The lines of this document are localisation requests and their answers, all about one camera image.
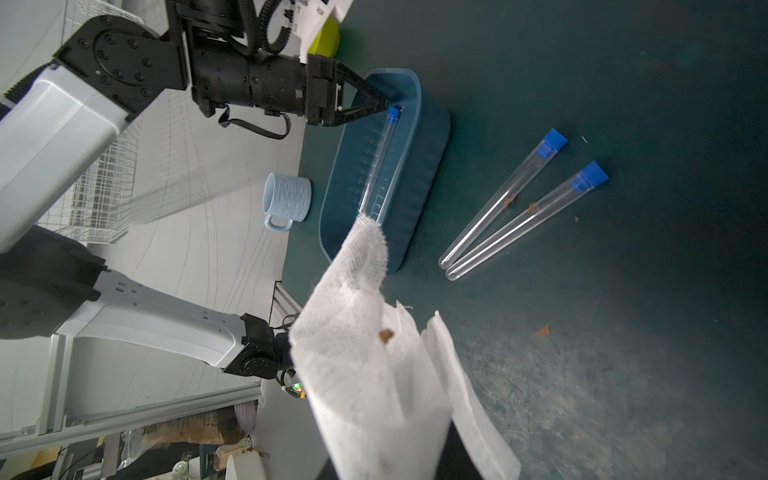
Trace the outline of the light blue mug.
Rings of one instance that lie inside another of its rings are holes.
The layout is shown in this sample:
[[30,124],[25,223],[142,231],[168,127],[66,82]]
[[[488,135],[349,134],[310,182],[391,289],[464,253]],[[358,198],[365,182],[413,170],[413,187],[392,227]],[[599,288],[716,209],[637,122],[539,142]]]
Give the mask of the light blue mug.
[[303,222],[312,202],[312,184],[304,177],[271,173],[263,191],[264,225],[273,232],[288,232]]

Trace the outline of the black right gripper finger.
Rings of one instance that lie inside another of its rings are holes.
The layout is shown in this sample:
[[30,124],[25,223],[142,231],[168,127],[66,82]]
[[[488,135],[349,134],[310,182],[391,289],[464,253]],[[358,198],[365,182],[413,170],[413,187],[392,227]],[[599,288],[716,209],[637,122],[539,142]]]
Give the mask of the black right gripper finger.
[[481,480],[482,477],[467,453],[459,433],[451,424],[446,436],[436,474],[436,480]]

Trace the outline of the blue plastic tub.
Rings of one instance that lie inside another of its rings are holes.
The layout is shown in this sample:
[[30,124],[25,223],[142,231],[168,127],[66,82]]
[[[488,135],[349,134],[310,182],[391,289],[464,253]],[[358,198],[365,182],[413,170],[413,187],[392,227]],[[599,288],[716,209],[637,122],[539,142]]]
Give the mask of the blue plastic tub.
[[[423,87],[409,69],[377,69],[367,82],[387,95],[390,107],[401,108],[376,184],[376,221],[388,245],[388,271],[406,256],[424,205],[447,147],[448,109]],[[319,242],[331,261],[358,216],[358,206],[379,142],[387,111],[356,120],[342,130],[319,219]]]

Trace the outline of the white gauze wipe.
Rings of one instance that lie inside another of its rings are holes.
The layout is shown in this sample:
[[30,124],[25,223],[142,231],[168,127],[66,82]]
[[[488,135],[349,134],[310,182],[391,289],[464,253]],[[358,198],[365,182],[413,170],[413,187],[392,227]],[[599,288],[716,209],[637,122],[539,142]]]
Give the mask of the white gauze wipe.
[[342,479],[431,479],[450,430],[479,475],[521,465],[490,421],[439,315],[419,329],[381,285],[381,227],[357,217],[290,329],[291,357]]

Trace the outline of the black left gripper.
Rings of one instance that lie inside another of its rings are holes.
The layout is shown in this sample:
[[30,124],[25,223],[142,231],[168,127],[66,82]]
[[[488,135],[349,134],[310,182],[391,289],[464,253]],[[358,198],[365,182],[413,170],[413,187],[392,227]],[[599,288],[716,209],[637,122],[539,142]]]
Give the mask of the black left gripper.
[[[345,88],[361,100],[344,106]],[[341,62],[308,55],[306,63],[305,119],[309,125],[336,127],[387,110],[388,98]]]

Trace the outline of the yellow green bowl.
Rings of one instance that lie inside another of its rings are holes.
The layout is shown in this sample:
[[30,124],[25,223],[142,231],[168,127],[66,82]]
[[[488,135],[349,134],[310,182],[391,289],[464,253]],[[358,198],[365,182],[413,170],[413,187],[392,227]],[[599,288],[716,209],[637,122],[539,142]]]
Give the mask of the yellow green bowl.
[[341,35],[339,24],[333,17],[329,17],[315,37],[308,53],[327,58],[334,58],[338,52],[340,41]]

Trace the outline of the clear test tube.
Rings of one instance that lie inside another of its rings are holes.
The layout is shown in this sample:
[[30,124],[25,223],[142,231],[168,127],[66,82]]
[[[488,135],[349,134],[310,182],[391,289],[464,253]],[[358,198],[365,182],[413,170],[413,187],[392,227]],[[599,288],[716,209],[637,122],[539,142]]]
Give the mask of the clear test tube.
[[400,116],[400,107],[393,106],[389,108],[358,206],[359,214],[364,214],[375,221],[378,220],[381,210],[381,207],[377,207],[378,194],[376,193],[376,184]]
[[608,180],[601,166],[591,162],[461,257],[447,269],[447,279],[456,281],[463,277]]
[[567,143],[563,134],[551,129],[446,249],[438,261],[439,267],[447,270],[453,266]]

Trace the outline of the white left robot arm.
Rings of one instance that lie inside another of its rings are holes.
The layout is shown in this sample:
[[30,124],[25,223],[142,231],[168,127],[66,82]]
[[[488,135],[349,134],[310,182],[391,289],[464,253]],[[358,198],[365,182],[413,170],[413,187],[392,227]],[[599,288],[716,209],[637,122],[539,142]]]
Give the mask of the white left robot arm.
[[1,100],[1,336],[122,341],[272,379],[292,367],[285,329],[161,293],[108,268],[88,243],[116,231],[132,198],[127,131],[165,91],[243,127],[232,106],[335,127],[387,98],[310,52],[347,1],[169,1],[157,33],[115,7],[87,19]]

